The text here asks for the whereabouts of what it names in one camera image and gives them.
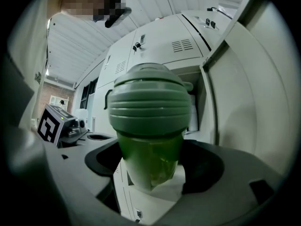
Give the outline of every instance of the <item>vent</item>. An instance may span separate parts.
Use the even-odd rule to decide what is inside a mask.
[[[172,42],[171,44],[173,46],[174,53],[175,52],[180,52],[180,51],[183,51],[183,50],[193,49],[193,46],[192,46],[189,39],[175,41],[175,42]]]
[[[116,66],[115,74],[124,71],[125,66],[126,66],[126,62],[125,61],[123,61],[122,63],[118,64]]]

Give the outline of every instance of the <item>white cabinet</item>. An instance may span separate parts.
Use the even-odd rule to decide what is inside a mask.
[[[142,47],[131,50],[127,71],[141,63],[166,64],[202,57],[193,37],[176,16],[153,21],[137,29],[131,48],[139,42]]]
[[[97,88],[94,95],[94,103],[92,110],[92,117],[95,117],[95,128],[96,133],[104,133],[112,136],[116,136],[116,131],[113,129],[109,122],[109,111],[104,110],[105,107],[105,96],[110,89],[113,89],[114,82]]]
[[[136,31],[133,31],[114,43],[104,61],[97,88],[116,80],[127,71],[127,63]]]

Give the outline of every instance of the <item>brick wall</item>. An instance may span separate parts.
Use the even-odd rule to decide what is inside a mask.
[[[49,104],[51,96],[69,99],[67,112],[71,113],[74,91],[44,82],[39,102],[39,118],[44,110],[45,105]]]

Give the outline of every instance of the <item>green lid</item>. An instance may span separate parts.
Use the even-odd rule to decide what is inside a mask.
[[[192,89],[164,65],[136,65],[115,80],[108,95],[110,123],[136,137],[182,132],[190,121]]]

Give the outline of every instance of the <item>door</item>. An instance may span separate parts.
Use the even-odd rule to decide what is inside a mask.
[[[168,16],[137,29],[132,47],[139,42],[141,48],[132,49],[127,71],[141,63],[165,64],[202,54],[193,37],[177,16]]]
[[[127,34],[111,46],[100,72],[97,88],[126,73],[135,33],[136,31]]]
[[[110,89],[113,89],[114,82],[104,85],[95,91],[92,117],[95,117],[95,133],[104,133],[111,136],[116,136],[116,131],[109,122],[108,109],[105,108],[106,94]]]

